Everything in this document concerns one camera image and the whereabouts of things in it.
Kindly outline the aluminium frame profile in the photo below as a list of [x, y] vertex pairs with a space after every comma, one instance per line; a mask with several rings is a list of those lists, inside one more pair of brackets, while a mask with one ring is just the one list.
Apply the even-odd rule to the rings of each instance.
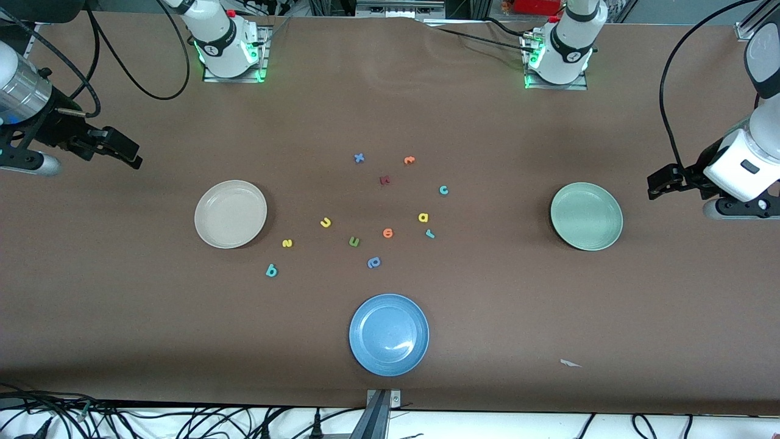
[[[23, 24], [25, 25], [26, 28], [28, 28], [28, 30], [32, 30], [34, 32], [39, 32], [41, 30], [41, 23], [34, 22], [34, 21], [23, 21]], [[22, 54], [23, 54], [23, 58], [28, 59], [30, 58], [30, 54], [36, 45], [37, 38], [33, 34], [30, 34], [23, 29], [22, 29], [22, 35], [25, 41]]]
[[735, 24], [740, 41], [749, 41], [758, 28], [764, 25], [775, 12], [780, 11], [780, 0], [758, 0], [757, 5], [741, 21]]

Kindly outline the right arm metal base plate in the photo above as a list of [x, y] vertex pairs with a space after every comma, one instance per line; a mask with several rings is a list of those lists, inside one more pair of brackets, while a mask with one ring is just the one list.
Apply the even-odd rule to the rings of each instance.
[[225, 83], [262, 83], [265, 80], [271, 53], [273, 27], [234, 17], [234, 39], [223, 48], [197, 42], [200, 61], [204, 65], [203, 81]]

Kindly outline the blue plate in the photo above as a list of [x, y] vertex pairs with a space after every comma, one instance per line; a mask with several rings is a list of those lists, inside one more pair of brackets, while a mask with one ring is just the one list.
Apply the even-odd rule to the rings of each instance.
[[365, 300], [349, 323], [349, 347], [369, 373], [399, 377], [421, 363], [430, 342], [426, 314], [400, 294], [378, 294]]

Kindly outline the brown table cover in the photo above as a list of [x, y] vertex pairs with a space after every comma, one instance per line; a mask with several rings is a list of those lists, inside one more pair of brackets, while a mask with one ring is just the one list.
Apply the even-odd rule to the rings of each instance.
[[[53, 150], [57, 177], [0, 171], [0, 380], [159, 402], [343, 407], [395, 387], [415, 409], [780, 414], [780, 221], [708, 219], [695, 191], [647, 199], [672, 161], [658, 82], [685, 32], [605, 27], [587, 91], [524, 89], [509, 49], [408, 19], [290, 20], [265, 83], [195, 79], [170, 102], [103, 55], [96, 124], [144, 164]], [[259, 187], [268, 217], [214, 248], [193, 214], [227, 180]], [[575, 182], [621, 206], [599, 252], [552, 227]], [[431, 334], [399, 377], [349, 347], [355, 311], [386, 293]]]

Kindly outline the red box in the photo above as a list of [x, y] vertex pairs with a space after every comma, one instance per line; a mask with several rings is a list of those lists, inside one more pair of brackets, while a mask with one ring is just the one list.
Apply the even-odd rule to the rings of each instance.
[[512, 11], [521, 15], [554, 16], [563, 0], [512, 0]]

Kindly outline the beige brown plate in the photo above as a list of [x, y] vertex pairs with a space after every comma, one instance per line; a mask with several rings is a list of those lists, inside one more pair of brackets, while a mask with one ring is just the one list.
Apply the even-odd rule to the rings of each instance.
[[262, 231], [268, 203], [259, 187], [244, 180], [212, 186], [198, 200], [193, 222], [200, 239], [214, 248], [239, 248]]

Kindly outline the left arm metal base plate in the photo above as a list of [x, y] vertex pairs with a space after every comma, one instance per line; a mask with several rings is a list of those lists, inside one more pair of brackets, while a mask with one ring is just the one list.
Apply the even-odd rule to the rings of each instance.
[[587, 91], [587, 76], [585, 73], [580, 75], [569, 84], [554, 84], [544, 80], [535, 71], [524, 73], [526, 89], [544, 89], [553, 91]]

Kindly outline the metal table edge bracket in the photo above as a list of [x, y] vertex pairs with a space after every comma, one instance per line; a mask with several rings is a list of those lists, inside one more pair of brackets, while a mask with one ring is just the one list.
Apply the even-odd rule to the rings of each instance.
[[401, 391], [398, 389], [368, 391], [367, 406], [349, 439], [387, 439], [390, 412], [400, 405]]

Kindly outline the grey metal frame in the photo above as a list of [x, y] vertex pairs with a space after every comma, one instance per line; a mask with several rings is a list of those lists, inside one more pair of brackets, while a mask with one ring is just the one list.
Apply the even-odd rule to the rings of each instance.
[[356, 0], [355, 17], [444, 20], [445, 0]]

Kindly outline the green plate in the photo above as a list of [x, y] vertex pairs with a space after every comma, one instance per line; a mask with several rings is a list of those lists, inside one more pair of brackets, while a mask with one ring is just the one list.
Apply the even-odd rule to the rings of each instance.
[[550, 220], [563, 242], [585, 252], [612, 246], [624, 227], [622, 209], [615, 197], [588, 182], [559, 189], [550, 203]]

